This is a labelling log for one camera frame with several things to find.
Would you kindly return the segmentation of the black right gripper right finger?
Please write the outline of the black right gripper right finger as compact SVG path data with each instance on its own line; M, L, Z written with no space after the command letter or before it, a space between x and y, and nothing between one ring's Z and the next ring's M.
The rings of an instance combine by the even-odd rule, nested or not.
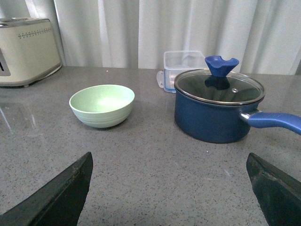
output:
M301 183L250 153L246 169L265 219L270 226L301 224Z

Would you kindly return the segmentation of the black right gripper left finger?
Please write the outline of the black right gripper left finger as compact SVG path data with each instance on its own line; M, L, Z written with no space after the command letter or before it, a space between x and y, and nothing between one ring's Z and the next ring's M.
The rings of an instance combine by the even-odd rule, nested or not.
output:
M30 197L0 217L2 226L75 226L90 187L93 157L87 152Z

